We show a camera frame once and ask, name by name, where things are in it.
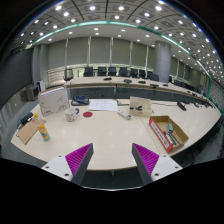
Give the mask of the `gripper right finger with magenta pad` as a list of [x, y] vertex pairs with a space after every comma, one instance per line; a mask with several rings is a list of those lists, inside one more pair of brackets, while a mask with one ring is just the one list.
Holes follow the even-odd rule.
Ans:
[[137, 164], [143, 185], [157, 181], [182, 169], [168, 155], [158, 155], [136, 143], [132, 144], [132, 155]]

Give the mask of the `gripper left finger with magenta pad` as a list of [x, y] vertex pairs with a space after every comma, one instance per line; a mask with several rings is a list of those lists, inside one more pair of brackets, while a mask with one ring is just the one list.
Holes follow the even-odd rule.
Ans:
[[81, 185], [92, 155], [93, 144], [90, 143], [66, 156], [55, 157], [42, 169], [76, 185]]

